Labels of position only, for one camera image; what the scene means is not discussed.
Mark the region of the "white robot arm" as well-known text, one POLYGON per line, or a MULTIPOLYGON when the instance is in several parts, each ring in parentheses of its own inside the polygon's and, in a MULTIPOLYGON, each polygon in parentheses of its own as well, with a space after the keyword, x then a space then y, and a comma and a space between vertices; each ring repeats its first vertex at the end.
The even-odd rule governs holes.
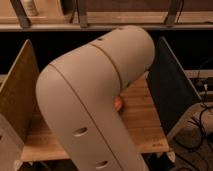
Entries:
POLYGON ((79 171, 148 171, 114 107, 151 66, 155 46, 138 26, 122 26, 72 50, 40 73, 41 114, 79 171))

